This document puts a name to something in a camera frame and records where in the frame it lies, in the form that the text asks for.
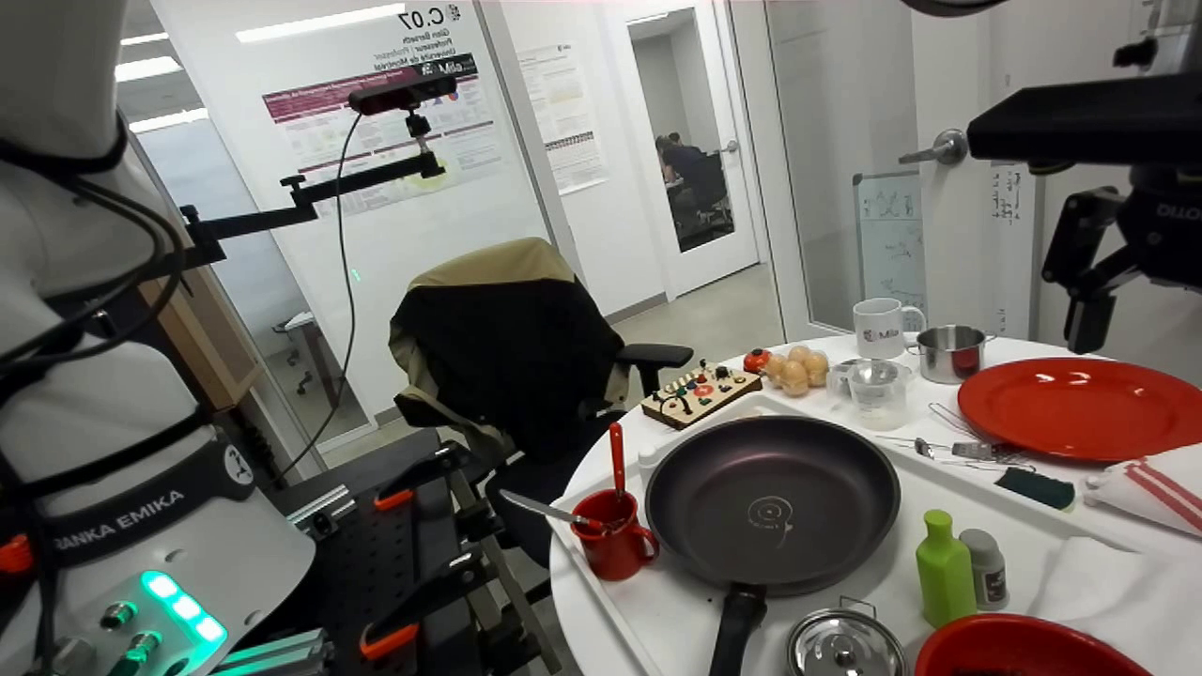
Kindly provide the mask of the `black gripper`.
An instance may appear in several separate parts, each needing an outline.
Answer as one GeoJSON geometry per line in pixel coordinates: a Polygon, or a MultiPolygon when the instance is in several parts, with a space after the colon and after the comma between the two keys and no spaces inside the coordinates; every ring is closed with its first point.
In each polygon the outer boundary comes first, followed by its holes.
{"type": "Polygon", "coordinates": [[[969,123],[969,154],[1048,178],[1118,164],[1131,186],[1076,193],[1058,208],[1040,278],[1068,289],[1065,342],[1110,342],[1131,278],[1202,289],[1202,75],[1027,85],[969,123]]]}

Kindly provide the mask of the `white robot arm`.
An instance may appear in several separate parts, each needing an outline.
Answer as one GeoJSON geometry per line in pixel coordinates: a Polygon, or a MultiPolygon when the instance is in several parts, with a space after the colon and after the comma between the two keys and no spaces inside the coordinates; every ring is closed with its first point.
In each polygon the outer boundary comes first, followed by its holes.
{"type": "Polygon", "coordinates": [[[127,0],[0,5],[5,499],[102,499],[221,433],[139,328],[178,295],[183,230],[132,156],[114,69],[127,0]]]}

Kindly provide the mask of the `robot base with lights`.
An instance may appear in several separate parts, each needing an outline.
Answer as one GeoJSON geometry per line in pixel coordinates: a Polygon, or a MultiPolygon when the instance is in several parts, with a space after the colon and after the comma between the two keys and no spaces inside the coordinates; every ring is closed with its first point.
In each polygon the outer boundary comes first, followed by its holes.
{"type": "Polygon", "coordinates": [[[317,543],[218,439],[68,509],[58,493],[15,496],[0,671],[211,676],[312,562],[317,543]]]}

